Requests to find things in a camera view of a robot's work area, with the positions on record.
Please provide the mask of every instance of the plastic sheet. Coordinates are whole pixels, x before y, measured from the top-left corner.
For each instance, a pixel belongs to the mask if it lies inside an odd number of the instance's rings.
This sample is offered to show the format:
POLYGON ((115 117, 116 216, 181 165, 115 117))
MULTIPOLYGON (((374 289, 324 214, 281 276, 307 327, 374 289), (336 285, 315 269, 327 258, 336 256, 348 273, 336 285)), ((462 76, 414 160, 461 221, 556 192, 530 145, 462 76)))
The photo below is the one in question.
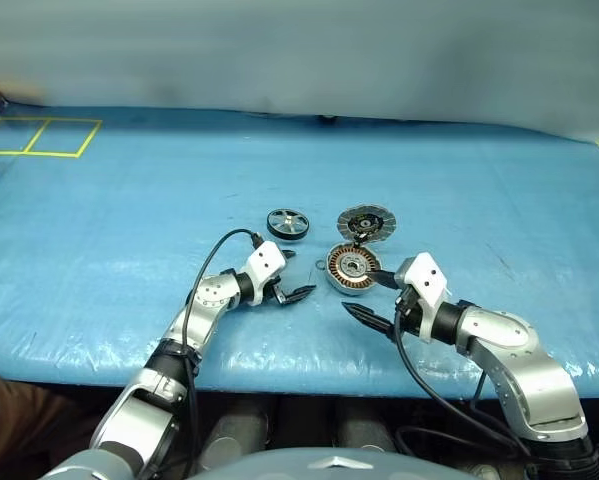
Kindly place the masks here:
MULTIPOLYGON (((226 315, 199 386, 422 395, 394 346, 344 311, 346 298, 315 266, 342 240, 339 213, 376 203, 398 222, 374 246, 386 268, 430 251, 455 300, 523 316, 581 395, 599 397, 594 145, 475 125, 321 126, 183 110, 20 113, 103 125, 78 159, 0 156, 0 374, 8 378, 124 384, 183 305, 214 242, 234 227, 266 233, 266 214, 289 207, 310 218, 311 230, 293 245, 298 255, 283 284, 317 290, 286 308, 226 315)), ((70 134, 54 132, 59 144, 70 134)), ((245 239, 233 239, 210 270, 238 268, 249 252, 245 239)), ((381 288, 359 298, 386 315, 393 300, 381 288)), ((415 338, 407 346, 442 394, 472 393, 479 371, 452 348, 415 338)))

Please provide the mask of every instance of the black cylinder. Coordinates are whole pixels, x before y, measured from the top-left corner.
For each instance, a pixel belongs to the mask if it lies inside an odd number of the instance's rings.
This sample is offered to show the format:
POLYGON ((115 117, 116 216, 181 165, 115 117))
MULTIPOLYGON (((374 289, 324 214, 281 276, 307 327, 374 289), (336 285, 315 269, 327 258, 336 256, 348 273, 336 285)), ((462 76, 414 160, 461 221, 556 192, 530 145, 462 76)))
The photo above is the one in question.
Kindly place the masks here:
POLYGON ((222 467, 240 457, 265 450, 272 398, 242 398, 217 421, 199 455, 200 472, 222 467))
POLYGON ((599 455, 587 436, 568 442, 526 444, 537 458, 527 469, 531 480, 599 480, 599 455))
POLYGON ((169 338, 162 338, 159 345, 152 352, 145 367, 166 377, 170 377, 182 385, 188 385, 188 376, 181 355, 181 344, 169 338))
POLYGON ((248 274, 237 273, 235 278, 237 279, 237 285, 239 285, 239 290, 241 291, 241 303, 252 301, 255 296, 255 291, 252 280, 250 280, 248 274))
POLYGON ((340 398, 336 412, 338 447, 396 451, 381 417, 365 398, 340 398))
POLYGON ((457 325, 465 307, 443 302, 437 310, 437 316, 432 324, 432 338, 448 345, 457 343, 457 325))

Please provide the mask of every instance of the circular metal disc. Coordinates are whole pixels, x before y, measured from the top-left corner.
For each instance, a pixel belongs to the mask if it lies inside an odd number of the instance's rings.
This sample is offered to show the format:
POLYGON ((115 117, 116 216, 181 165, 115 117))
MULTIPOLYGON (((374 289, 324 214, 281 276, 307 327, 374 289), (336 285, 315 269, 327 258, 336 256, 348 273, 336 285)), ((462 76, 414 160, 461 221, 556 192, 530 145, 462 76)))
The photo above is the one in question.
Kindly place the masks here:
POLYGON ((346 240, 379 242, 397 228, 395 216, 379 205, 359 205, 344 211, 337 219, 337 230, 346 240))
POLYGON ((367 272, 380 270, 381 262, 374 252, 352 243, 335 245, 326 260, 326 277, 340 292, 361 295, 375 285, 367 272))
POLYGON ((306 236, 310 228, 308 218, 289 208, 273 210, 268 214, 268 231, 277 238, 299 240, 306 236))

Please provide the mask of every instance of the black wheel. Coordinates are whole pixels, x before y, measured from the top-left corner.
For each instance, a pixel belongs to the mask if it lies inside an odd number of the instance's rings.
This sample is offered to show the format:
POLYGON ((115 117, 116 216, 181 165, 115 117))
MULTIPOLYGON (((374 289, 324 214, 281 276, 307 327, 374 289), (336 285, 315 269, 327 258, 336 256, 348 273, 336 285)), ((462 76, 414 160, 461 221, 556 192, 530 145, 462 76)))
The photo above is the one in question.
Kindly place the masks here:
POLYGON ((300 240, 310 228, 308 217, 288 208, 270 212, 266 224, 270 233, 283 240, 300 240))

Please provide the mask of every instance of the yellow square marking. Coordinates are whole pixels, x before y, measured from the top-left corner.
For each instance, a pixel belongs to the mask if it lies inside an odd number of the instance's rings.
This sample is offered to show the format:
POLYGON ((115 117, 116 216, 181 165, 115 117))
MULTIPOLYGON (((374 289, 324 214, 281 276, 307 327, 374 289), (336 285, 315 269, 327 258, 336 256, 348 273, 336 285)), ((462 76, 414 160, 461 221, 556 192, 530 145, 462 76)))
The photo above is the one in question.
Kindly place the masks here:
POLYGON ((86 150, 94 136, 101 128, 103 120, 97 120, 94 118, 68 118, 68 117, 0 117, 0 123, 2 121, 22 121, 22 122, 43 122, 37 129, 35 134, 32 136, 28 144, 23 150, 0 150, 0 155, 29 155, 36 157, 58 157, 58 158, 79 158, 86 150), (52 122, 73 122, 73 123, 92 123, 94 124, 90 133, 86 136, 81 146, 76 152, 38 152, 32 150, 39 137, 43 134, 44 130, 48 128, 52 122))

